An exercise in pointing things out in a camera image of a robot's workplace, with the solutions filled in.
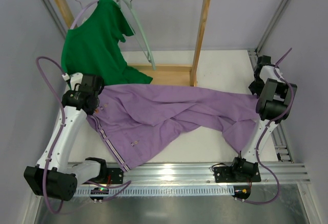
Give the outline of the purple trousers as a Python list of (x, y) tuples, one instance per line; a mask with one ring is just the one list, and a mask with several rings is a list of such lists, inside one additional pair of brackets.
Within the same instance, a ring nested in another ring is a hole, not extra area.
[(179, 135), (206, 127), (241, 151), (258, 119), (257, 98), (188, 86), (146, 84), (104, 87), (90, 126), (123, 171), (155, 157)]

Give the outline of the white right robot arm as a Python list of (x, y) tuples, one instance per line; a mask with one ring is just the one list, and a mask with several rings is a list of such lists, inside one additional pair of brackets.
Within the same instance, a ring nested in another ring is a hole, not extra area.
[(233, 160), (233, 182), (260, 182), (260, 154), (271, 133), (290, 114), (298, 86), (289, 83), (279, 69), (285, 57), (275, 64), (267, 55), (257, 59), (254, 81), (249, 85), (249, 90), (258, 98), (256, 113), (259, 119), (246, 147)]

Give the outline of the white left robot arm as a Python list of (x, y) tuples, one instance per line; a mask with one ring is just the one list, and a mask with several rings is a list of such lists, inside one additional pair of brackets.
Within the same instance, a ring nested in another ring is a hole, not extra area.
[(68, 167), (69, 156), (86, 118), (99, 106), (98, 96), (104, 89), (102, 77), (74, 73), (67, 77), (71, 89), (60, 100), (60, 117), (50, 141), (34, 167), (27, 166), (24, 178), (35, 195), (69, 201), (76, 188), (89, 180), (106, 179), (104, 159), (88, 157), (82, 163)]

